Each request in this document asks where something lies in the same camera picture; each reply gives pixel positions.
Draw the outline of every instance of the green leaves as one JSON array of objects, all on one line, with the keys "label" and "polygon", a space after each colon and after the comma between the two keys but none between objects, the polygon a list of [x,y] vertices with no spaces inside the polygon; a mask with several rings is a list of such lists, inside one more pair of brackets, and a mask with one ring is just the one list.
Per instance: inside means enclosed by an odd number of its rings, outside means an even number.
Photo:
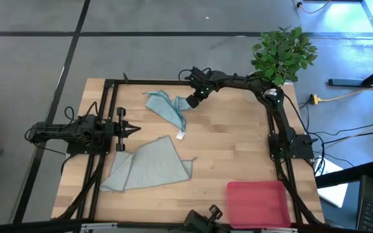
[{"label": "green leaves", "polygon": [[264,81],[282,85],[286,80],[296,82],[296,72],[313,65],[317,48],[311,45],[300,27],[290,33],[287,32],[289,27],[278,29],[261,33],[262,42],[253,46],[251,65],[260,70]]}]

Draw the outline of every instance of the light blue cloth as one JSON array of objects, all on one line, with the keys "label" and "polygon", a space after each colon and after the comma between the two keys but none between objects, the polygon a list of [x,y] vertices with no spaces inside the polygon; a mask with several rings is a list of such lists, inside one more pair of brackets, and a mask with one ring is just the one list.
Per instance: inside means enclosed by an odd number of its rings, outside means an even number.
[{"label": "light blue cloth", "polygon": [[169,99],[164,91],[150,91],[149,99],[146,101],[146,107],[156,114],[172,123],[178,129],[185,132],[185,122],[181,111],[187,111],[191,108],[185,98],[177,96],[175,100]]}]

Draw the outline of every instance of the wooden table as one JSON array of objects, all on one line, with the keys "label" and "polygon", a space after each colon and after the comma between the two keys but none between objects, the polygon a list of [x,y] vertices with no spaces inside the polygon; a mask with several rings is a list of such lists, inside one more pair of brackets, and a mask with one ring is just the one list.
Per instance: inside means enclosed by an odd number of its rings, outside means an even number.
[{"label": "wooden table", "polygon": [[[103,84],[104,79],[87,79],[79,115],[84,114],[94,101],[100,101]],[[277,179],[274,164],[269,159],[269,126],[265,107],[250,91],[223,88],[218,93],[212,93],[196,109],[183,112],[186,135],[183,140],[177,140],[178,129],[145,107],[148,95],[143,93],[159,90],[166,91],[171,98],[186,97],[193,92],[186,85],[119,85],[116,106],[126,108],[125,119],[142,128],[125,139],[126,150],[135,151],[159,135],[170,135],[181,159],[197,157],[192,178],[181,183],[126,190],[124,193],[100,192],[95,219],[183,223],[191,209],[209,216],[208,208],[215,204],[225,213],[220,222],[229,223],[225,203],[228,182]],[[283,90],[297,105],[293,85],[286,84]],[[285,101],[284,107],[290,126],[302,133],[302,126],[288,101]],[[116,140],[106,157],[103,181],[108,177],[116,155],[115,143]],[[65,165],[53,217],[62,214],[81,190],[87,158],[88,155],[78,155]],[[303,160],[292,161],[300,197],[313,214],[324,221],[312,168]],[[84,216],[88,215],[90,200],[91,194],[86,199]],[[295,222],[289,195],[288,207],[291,220]]]}]

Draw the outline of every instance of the desk leg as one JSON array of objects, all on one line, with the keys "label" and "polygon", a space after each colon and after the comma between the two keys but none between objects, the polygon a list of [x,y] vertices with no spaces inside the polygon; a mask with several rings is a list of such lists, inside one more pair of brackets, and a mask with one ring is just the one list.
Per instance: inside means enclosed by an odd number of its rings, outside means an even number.
[{"label": "desk leg", "polygon": [[367,175],[373,178],[373,162],[362,164],[353,168],[344,169],[339,172],[320,175],[316,177],[316,185],[317,188],[336,186],[338,184],[344,184],[351,181],[359,180],[362,175]]},{"label": "desk leg", "polygon": [[331,86],[343,86],[343,87],[371,87],[373,85],[373,74],[364,80],[348,80],[348,79],[329,79],[329,85]]}]

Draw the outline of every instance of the red plastic bin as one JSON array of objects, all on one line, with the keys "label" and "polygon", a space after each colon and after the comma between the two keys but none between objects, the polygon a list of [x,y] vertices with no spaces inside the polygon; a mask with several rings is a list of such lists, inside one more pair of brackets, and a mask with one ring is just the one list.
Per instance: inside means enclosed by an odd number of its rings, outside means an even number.
[{"label": "red plastic bin", "polygon": [[291,224],[286,190],[280,181],[229,182],[227,215],[235,229],[285,228]]}]

